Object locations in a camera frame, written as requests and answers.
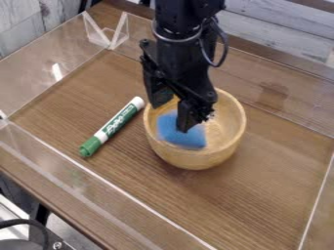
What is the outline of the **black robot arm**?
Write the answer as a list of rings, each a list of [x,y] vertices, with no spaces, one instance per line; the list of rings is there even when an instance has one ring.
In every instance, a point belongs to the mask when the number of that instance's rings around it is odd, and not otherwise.
[[[209,70],[226,61],[215,56],[217,43],[230,46],[217,14],[226,0],[155,0],[153,39],[139,42],[143,83],[153,107],[174,98],[177,129],[186,133],[209,119],[218,95]]]

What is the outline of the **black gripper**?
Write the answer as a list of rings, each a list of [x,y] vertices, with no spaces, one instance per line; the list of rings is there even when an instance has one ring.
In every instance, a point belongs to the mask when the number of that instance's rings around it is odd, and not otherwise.
[[[229,37],[218,21],[206,21],[187,39],[142,39],[140,64],[150,104],[159,108],[174,96],[178,102],[177,129],[187,133],[213,116],[218,97],[209,78],[209,68],[227,58]]]

